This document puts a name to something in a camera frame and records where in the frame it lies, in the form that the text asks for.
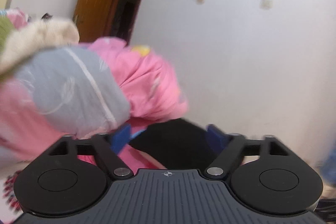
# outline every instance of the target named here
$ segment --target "fluffy white fur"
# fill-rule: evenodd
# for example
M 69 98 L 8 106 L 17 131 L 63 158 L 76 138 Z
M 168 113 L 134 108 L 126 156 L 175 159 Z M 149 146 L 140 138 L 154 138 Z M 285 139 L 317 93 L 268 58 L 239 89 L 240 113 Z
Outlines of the fluffy white fur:
M 10 33 L 0 55 L 0 74 L 10 70 L 23 59 L 39 50 L 76 45 L 79 33 L 75 24 L 67 19 L 35 21 Z

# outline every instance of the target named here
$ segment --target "crosshair marking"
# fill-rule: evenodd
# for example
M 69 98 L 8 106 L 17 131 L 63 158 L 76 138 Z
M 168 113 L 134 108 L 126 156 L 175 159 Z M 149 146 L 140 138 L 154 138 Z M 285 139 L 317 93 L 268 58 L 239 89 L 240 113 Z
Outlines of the crosshair marking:
M 166 171 L 166 172 L 164 172 L 164 173 L 162 173 L 162 174 L 164 174 L 164 175 L 167 176 L 167 177 L 173 175 L 173 173 L 170 172 L 170 171 Z

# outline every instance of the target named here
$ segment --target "yellow patch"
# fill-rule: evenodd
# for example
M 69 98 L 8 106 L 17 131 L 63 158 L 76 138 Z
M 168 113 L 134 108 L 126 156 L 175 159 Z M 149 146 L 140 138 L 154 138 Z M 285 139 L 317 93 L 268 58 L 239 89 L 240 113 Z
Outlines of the yellow patch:
M 137 45 L 132 47 L 132 52 L 138 52 L 142 57 L 144 57 L 151 52 L 151 48 L 144 45 Z

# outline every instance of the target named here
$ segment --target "pink blanket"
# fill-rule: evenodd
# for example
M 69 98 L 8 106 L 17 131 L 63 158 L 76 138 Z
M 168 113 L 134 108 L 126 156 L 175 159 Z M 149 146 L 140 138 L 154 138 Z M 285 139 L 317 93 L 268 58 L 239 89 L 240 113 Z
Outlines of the pink blanket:
M 88 49 L 111 69 L 130 102 L 131 117 L 163 122 L 180 118 L 188 110 L 174 68 L 154 51 L 143 56 L 116 37 L 99 38 Z
M 101 38 L 88 50 L 96 52 L 105 61 L 130 102 L 132 131 L 153 122 L 181 117 L 188 103 L 171 65 L 153 51 L 143 56 L 125 45 L 125 41 L 117 38 Z M 0 85 L 0 165 L 4 160 L 8 163 L 33 160 L 63 134 L 65 132 L 55 130 L 38 113 L 23 83 L 10 79 Z M 151 159 L 148 161 L 130 146 L 126 146 L 119 156 L 135 173 L 138 168 L 162 167 L 158 163 L 153 165 Z

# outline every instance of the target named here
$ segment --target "blue fabric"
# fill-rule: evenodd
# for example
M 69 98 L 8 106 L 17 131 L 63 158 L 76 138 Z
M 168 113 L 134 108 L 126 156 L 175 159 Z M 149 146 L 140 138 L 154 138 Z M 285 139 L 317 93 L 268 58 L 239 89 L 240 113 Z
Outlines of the blue fabric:
M 336 185 L 336 144 L 320 168 L 321 176 L 331 185 Z
M 230 138 L 213 124 L 207 126 L 205 139 L 211 150 L 219 155 L 228 145 Z
M 144 132 L 145 129 L 139 130 L 138 132 L 135 132 L 132 136 L 131 139 L 133 140 L 134 138 L 136 138 L 137 136 L 139 136 L 142 132 Z
M 131 126 L 126 123 L 120 129 L 118 129 L 111 137 L 111 150 L 119 154 L 121 150 L 129 143 L 131 139 Z

